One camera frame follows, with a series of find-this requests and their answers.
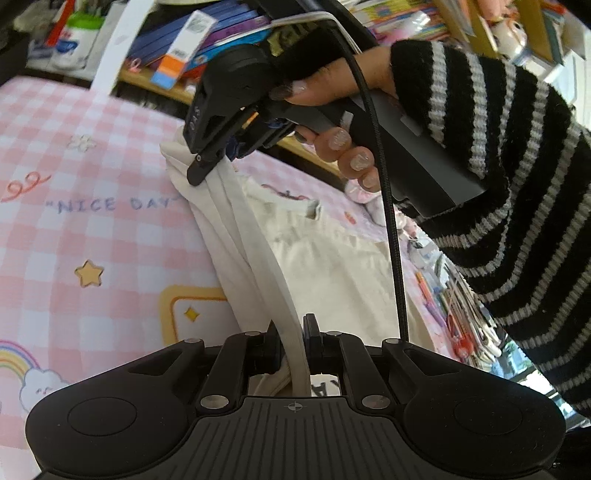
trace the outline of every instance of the star print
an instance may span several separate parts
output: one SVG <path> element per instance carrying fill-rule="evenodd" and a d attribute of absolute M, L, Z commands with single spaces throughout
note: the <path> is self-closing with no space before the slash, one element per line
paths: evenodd
<path fill-rule="evenodd" d="M 192 322 L 194 322 L 195 320 L 197 320 L 197 317 L 198 316 L 199 316 L 199 312 L 196 312 L 193 307 L 189 307 L 187 309 L 187 311 L 185 312 L 185 317 L 187 317 Z"/>
<path fill-rule="evenodd" d="M 103 267 L 97 267 L 90 260 L 86 260 L 84 262 L 84 265 L 74 270 L 74 273 L 80 279 L 80 286 L 82 288 L 85 288 L 88 285 L 95 285 L 97 287 L 100 287 L 100 285 L 102 284 L 100 280 L 100 275 L 103 273 L 104 270 L 105 269 Z"/>
<path fill-rule="evenodd" d="M 70 143 L 68 143 L 68 148 L 78 149 L 81 152 L 95 147 L 96 143 L 92 141 L 90 135 L 72 135 Z"/>

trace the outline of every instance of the cloud print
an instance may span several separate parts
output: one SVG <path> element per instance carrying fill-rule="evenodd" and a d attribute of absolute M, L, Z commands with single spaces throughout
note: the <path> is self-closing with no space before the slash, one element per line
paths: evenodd
<path fill-rule="evenodd" d="M 22 380 L 21 405 L 27 411 L 31 409 L 51 392 L 67 387 L 59 374 L 53 370 L 39 370 L 31 368 Z"/>

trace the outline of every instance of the bed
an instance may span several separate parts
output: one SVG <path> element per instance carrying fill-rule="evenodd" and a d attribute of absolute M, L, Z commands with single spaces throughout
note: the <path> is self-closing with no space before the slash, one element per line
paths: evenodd
<path fill-rule="evenodd" d="M 159 142 L 179 124 L 46 80 L 0 88 L 0 480 L 38 472 L 24 422 L 45 395 L 180 339 L 218 345 L 238 331 L 164 169 Z M 360 236 L 385 238 L 320 180 L 262 153 L 234 165 L 279 194 L 319 199 Z M 454 358 L 403 263 L 437 351 Z"/>

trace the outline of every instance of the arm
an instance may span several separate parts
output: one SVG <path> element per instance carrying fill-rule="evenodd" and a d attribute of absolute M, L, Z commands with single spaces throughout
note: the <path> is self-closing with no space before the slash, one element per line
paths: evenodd
<path fill-rule="evenodd" d="M 591 417 L 589 132 L 553 88 L 513 65 L 418 41 L 394 44 L 391 65 L 407 113 L 488 186 L 421 227 Z"/>

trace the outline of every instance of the nail art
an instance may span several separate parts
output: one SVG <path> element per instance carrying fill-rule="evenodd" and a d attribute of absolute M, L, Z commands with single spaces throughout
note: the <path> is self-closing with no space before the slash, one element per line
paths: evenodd
<path fill-rule="evenodd" d="M 358 153 L 351 160 L 351 168 L 355 171 L 365 170 L 371 165 L 371 160 L 367 156 L 367 153 Z"/>
<path fill-rule="evenodd" d="M 300 143 L 308 143 L 306 138 L 299 132 L 294 132 L 294 137 Z"/>
<path fill-rule="evenodd" d="M 297 95 L 306 89 L 306 83 L 303 80 L 296 80 L 295 82 L 285 83 L 279 87 L 273 88 L 269 92 L 271 100 L 285 100 L 291 96 Z"/>
<path fill-rule="evenodd" d="M 350 136 L 346 130 L 342 128 L 329 140 L 329 148 L 331 150 L 340 150 L 349 141 Z"/>
<path fill-rule="evenodd" d="M 362 183 L 365 188 L 372 189 L 379 183 L 379 178 L 375 172 L 372 172 L 363 179 Z"/>

